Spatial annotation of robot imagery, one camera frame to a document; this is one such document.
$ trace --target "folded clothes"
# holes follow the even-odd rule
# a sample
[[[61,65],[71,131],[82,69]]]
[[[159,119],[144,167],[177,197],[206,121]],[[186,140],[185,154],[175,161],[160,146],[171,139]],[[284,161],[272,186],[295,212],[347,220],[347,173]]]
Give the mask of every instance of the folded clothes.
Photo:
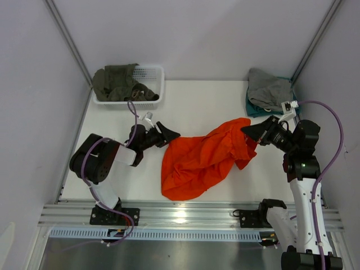
[[[283,114],[281,103],[296,100],[289,78],[275,77],[260,69],[249,70],[245,109],[250,117]]]
[[[93,77],[93,89],[99,101],[155,101],[159,95],[133,79],[135,66],[105,66]]]
[[[224,180],[234,163],[243,169],[256,155],[257,144],[240,130],[250,123],[238,118],[204,137],[172,141],[163,158],[162,194],[170,200],[194,199]]]

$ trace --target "laundry basket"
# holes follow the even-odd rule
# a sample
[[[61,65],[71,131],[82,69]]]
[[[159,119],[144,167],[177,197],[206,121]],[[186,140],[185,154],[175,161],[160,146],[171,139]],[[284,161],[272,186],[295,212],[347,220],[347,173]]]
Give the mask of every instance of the laundry basket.
[[[156,109],[164,97],[164,69],[161,66],[136,66],[133,78],[159,95],[159,99],[156,101],[133,101],[135,108],[137,110]],[[96,104],[105,105],[111,109],[128,110],[128,103],[126,101],[99,101],[95,93],[93,93],[93,101]]]

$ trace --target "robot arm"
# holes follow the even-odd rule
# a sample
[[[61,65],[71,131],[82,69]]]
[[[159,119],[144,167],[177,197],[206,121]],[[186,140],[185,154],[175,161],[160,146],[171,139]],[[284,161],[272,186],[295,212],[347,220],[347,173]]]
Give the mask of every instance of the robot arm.
[[[342,269],[341,258],[333,256],[325,231],[321,210],[321,184],[317,186],[315,199],[312,196],[314,183],[320,175],[319,163],[313,155],[320,127],[312,121],[301,120],[293,133],[284,129],[282,122],[284,119],[291,119],[297,107],[294,102],[286,104],[283,104],[285,115],[281,119],[270,116],[260,124],[243,127],[241,130],[258,144],[265,146],[271,143],[285,152],[283,169],[294,195],[297,230],[282,201],[264,200],[260,203],[258,213],[253,213],[252,216],[258,217],[261,224],[274,229],[284,250],[281,258],[283,270]],[[319,229],[321,242],[317,241],[316,228]],[[319,246],[325,255],[326,268],[322,268]]]
[[[134,136],[129,145],[110,139],[100,142],[89,155],[84,166],[84,175],[89,181],[93,192],[100,202],[110,209],[121,208],[121,201],[114,192],[109,181],[105,181],[114,162],[136,167],[143,159],[143,152],[152,147],[163,147],[178,138],[179,133],[164,127],[161,122],[151,122],[152,113],[148,112],[141,118],[143,124],[131,128],[130,137]],[[90,134],[70,160],[70,170],[82,178],[81,171],[85,155],[89,149],[103,137]]]

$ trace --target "orange shirt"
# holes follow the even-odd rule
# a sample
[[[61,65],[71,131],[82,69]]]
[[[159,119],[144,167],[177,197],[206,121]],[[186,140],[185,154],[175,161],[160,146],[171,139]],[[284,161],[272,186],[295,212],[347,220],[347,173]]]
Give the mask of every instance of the orange shirt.
[[[169,144],[161,169],[161,193],[170,200],[199,197],[224,180],[235,163],[243,169],[256,155],[257,144],[240,128],[250,119],[223,123],[205,137],[180,137]]]

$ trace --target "white table surface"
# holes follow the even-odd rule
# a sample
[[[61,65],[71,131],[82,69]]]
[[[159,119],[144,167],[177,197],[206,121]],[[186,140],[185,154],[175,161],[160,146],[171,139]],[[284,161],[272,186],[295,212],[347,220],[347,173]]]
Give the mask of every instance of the white table surface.
[[[246,117],[247,87],[247,82],[240,81],[166,81],[165,98],[152,111],[152,120],[161,121],[185,137],[204,136],[226,121]],[[252,118],[251,123],[266,118]],[[90,101],[76,149],[90,133],[124,142],[133,124],[134,116],[129,111],[109,110]],[[122,200],[168,201],[161,194],[160,179],[165,150],[166,147],[146,150],[136,168],[114,162],[106,181],[111,181]],[[256,152],[257,156],[245,169],[239,170],[234,165],[226,179],[193,201],[249,202],[271,198],[293,202],[282,170],[283,152],[272,145],[258,146]],[[61,198],[91,199],[92,196],[83,181],[70,171]]]

